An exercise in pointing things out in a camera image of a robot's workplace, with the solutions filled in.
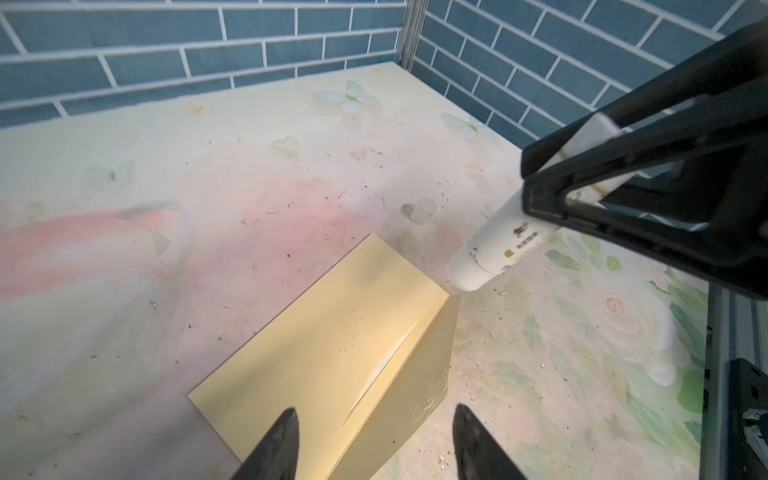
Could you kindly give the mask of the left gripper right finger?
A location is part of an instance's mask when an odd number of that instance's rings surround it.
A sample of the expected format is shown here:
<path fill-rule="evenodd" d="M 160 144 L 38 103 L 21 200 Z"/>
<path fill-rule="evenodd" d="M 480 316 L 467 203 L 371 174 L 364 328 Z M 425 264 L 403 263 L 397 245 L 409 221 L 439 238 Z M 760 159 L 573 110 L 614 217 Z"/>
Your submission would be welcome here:
<path fill-rule="evenodd" d="M 472 410 L 458 404 L 452 435 L 459 480 L 526 480 Z"/>

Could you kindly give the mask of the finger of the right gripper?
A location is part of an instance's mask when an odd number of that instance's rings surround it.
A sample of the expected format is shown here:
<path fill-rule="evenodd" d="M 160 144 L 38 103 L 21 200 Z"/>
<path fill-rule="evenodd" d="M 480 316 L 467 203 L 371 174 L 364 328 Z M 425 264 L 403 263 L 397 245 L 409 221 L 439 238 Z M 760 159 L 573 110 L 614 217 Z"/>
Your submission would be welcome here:
<path fill-rule="evenodd" d="M 584 126 L 599 117 L 618 134 L 558 164 Z M 767 140 L 767 22 L 745 26 L 618 100 L 527 146 L 524 177 L 615 177 Z"/>
<path fill-rule="evenodd" d="M 714 99 L 525 180 L 523 211 L 767 296 L 767 106 Z"/>

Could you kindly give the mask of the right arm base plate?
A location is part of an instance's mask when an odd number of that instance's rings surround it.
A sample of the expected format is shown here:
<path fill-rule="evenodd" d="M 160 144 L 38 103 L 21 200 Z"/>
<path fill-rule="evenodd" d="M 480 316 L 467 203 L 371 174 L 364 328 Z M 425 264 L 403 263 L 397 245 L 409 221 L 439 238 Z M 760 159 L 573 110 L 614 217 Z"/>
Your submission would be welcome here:
<path fill-rule="evenodd" d="M 740 358 L 730 362 L 727 479 L 767 478 L 767 375 Z"/>

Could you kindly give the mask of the yellow envelope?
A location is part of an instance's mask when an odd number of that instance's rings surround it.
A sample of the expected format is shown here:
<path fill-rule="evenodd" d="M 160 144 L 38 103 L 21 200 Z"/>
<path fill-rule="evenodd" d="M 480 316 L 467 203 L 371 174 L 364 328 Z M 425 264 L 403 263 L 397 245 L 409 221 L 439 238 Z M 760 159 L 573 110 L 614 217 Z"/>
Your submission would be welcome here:
<path fill-rule="evenodd" d="M 447 394 L 461 300 L 369 235 L 190 392 L 245 459 L 287 409 L 300 479 L 369 479 Z"/>

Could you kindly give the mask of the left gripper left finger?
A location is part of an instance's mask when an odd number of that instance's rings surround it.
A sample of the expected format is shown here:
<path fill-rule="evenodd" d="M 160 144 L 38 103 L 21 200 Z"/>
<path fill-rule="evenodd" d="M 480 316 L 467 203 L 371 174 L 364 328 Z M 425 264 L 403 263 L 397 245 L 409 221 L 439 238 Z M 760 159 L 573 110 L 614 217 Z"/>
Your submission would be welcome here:
<path fill-rule="evenodd" d="M 300 427 L 295 408 L 284 410 L 232 480 L 294 480 L 300 450 Z"/>

